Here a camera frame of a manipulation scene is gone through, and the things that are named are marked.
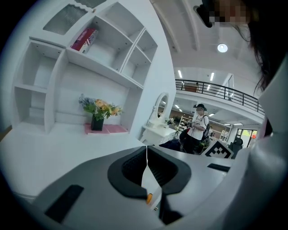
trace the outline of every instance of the flower arrangement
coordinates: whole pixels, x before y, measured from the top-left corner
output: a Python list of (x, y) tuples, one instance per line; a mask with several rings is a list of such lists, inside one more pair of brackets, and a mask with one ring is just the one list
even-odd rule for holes
[(84, 111), (92, 113), (97, 121), (105, 117), (108, 119), (110, 116), (118, 116), (123, 112), (119, 106), (108, 104), (101, 99), (85, 97), (84, 94), (79, 97), (79, 104), (82, 105)]

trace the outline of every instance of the chair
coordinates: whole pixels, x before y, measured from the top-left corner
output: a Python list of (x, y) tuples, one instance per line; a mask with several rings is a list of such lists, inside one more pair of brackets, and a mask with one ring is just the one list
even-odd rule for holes
[(238, 151), (243, 148), (243, 147), (242, 147), (242, 144), (243, 144), (243, 140), (242, 140), (241, 138), (237, 137), (237, 138), (235, 138), (234, 143), (231, 143), (231, 144), (229, 145), (229, 148), (230, 148), (230, 149), (233, 151), (233, 153), (234, 153), (233, 156), (232, 156), (232, 159), (235, 159)]

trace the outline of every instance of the ceiling light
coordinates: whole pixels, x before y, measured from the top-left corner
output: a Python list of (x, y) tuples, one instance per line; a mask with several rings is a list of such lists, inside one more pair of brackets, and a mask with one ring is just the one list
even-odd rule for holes
[(225, 44), (219, 44), (217, 48), (218, 48), (218, 51), (221, 53), (225, 53), (228, 50), (228, 47)]
[(214, 78), (214, 73), (211, 74), (210, 81), (213, 81), (213, 78)]
[(180, 70), (178, 70), (178, 73), (179, 73), (179, 77), (182, 78), (182, 74)]

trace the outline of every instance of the dark hair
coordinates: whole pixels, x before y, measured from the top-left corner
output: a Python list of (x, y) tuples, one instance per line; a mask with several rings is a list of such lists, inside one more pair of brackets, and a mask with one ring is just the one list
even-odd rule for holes
[[(285, 0), (271, 3), (266, 0), (242, 0), (258, 19), (248, 23), (250, 46), (254, 49), (256, 60), (261, 68), (260, 85), (262, 91), (268, 86), (283, 61), (287, 49), (286, 5)], [(235, 27), (242, 38), (240, 28)]]

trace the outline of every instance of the railing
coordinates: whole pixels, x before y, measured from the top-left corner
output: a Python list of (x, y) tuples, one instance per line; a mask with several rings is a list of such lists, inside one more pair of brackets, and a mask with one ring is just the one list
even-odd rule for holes
[(176, 89), (219, 97), (252, 109), (262, 115), (265, 114), (257, 98), (223, 85), (193, 80), (176, 80)]

